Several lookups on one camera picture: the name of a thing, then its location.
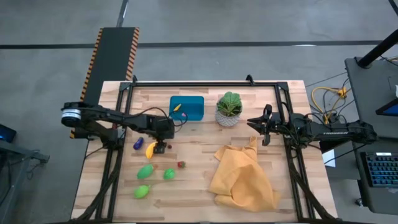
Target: potted plant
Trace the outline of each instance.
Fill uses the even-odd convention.
[[[227,92],[217,102],[216,121],[225,127],[235,125],[242,113],[242,101],[239,94]]]

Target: gray concrete floor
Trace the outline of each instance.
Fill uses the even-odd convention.
[[[100,27],[116,25],[120,6],[121,0],[0,0],[0,44],[92,43]],[[387,0],[139,0],[130,1],[123,26],[140,27],[140,42],[381,40],[397,21]],[[134,73],[140,80],[242,80],[251,74],[309,85],[344,72],[345,58],[373,47],[139,49]],[[397,48],[385,54],[393,55]],[[25,181],[13,223],[70,217],[86,141],[69,139],[60,108],[78,99],[90,57],[89,49],[0,50],[0,123],[18,131],[16,144],[51,155]],[[307,93],[316,86],[340,87],[345,79],[312,85]],[[330,108],[334,100],[327,99]],[[348,121],[358,118],[354,103],[342,113]],[[356,182],[330,182],[340,218],[396,222],[398,217],[353,205]]]

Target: green plant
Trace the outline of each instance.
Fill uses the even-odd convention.
[[[239,94],[227,92],[217,103],[217,110],[225,116],[236,116],[242,112],[242,101]]]

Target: yellow cloth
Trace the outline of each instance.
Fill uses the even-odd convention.
[[[209,191],[217,194],[216,203],[252,212],[277,208],[280,195],[257,163],[256,137],[245,147],[223,146],[215,157],[220,164]]]

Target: computer screen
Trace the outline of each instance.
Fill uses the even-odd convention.
[[[376,110],[377,115],[398,116],[398,98]]]
[[[12,143],[16,134],[17,132],[13,129],[0,124],[0,141]]]

